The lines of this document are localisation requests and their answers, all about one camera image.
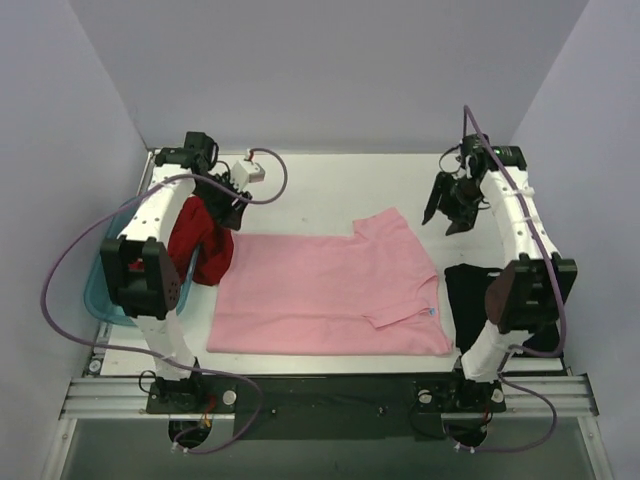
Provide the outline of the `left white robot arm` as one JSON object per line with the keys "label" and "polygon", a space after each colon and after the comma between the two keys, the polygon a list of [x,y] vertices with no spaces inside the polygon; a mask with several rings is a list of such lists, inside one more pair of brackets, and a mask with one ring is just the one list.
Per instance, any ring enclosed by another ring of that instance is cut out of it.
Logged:
{"label": "left white robot arm", "polygon": [[252,196],[232,173],[213,174],[219,147],[203,132],[187,132],[181,147],[154,156],[150,197],[100,257],[111,301],[142,332],[154,359],[154,395],[184,412],[199,409],[206,388],[177,316],[188,277],[216,285],[228,270],[233,232]]}

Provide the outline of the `pink t shirt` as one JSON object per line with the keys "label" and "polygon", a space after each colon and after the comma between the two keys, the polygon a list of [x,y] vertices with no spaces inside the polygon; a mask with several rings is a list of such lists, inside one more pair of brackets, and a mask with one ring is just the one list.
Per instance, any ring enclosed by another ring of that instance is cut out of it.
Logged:
{"label": "pink t shirt", "polygon": [[265,355],[451,353],[436,267],[395,208],[349,236],[238,234],[206,348]]}

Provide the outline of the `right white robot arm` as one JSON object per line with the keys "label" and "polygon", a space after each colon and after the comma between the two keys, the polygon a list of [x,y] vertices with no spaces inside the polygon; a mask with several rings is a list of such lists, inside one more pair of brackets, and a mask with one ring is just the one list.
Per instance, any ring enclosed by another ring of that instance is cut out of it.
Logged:
{"label": "right white robot arm", "polygon": [[464,374],[446,385],[450,404],[469,409],[482,397],[480,382],[496,380],[513,353],[526,351],[529,338],[548,325],[566,324],[564,305],[578,269],[546,233],[520,148],[492,146],[487,135],[468,134],[453,150],[459,166],[436,175],[423,220],[441,212],[450,222],[447,234],[465,233],[474,228],[481,205],[488,205],[505,263],[485,294],[485,325],[461,357]]}

